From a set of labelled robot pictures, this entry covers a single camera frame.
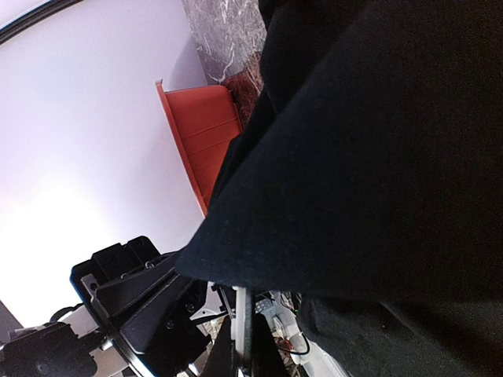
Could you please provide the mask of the black t-shirt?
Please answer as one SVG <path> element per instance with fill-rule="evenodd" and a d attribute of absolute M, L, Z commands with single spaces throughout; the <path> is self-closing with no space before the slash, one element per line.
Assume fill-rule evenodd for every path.
<path fill-rule="evenodd" d="M 302 297 L 353 376 L 502 373 L 502 4 L 261 1 L 186 276 Z"/>

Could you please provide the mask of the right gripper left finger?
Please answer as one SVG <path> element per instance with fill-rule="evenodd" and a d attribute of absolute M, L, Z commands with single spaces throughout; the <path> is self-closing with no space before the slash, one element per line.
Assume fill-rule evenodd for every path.
<path fill-rule="evenodd" d="M 230 332 L 231 320 L 227 317 L 222 322 L 200 377 L 235 377 L 237 375 L 236 352 Z"/>

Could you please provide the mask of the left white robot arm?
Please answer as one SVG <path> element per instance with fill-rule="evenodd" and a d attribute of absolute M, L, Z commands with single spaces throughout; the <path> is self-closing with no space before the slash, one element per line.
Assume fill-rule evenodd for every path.
<path fill-rule="evenodd" d="M 178 252 L 161 254 L 139 236 L 92 254 L 70 281 L 97 329 L 77 335 L 52 321 L 1 348 L 3 376 L 92 376 L 93 350 L 110 341 L 137 376 L 175 376 L 204 351 L 209 336 L 191 320 L 207 283 L 179 275 Z"/>

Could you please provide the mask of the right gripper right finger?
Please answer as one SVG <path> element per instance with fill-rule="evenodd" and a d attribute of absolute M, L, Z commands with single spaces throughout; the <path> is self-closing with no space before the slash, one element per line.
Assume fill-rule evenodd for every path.
<path fill-rule="evenodd" d="M 266 318 L 254 316 L 251 331 L 251 375 L 255 377 L 289 377 Z"/>

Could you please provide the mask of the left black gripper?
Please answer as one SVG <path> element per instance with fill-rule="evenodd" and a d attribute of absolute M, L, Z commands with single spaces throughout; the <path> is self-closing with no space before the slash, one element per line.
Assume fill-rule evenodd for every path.
<path fill-rule="evenodd" d="M 71 271 L 74 289 L 84 302 L 94 300 L 143 376 L 183 372 L 208 343 L 190 320 L 206 302 L 207 283 L 177 273 L 179 255 L 161 255 L 139 236 L 93 253 Z"/>

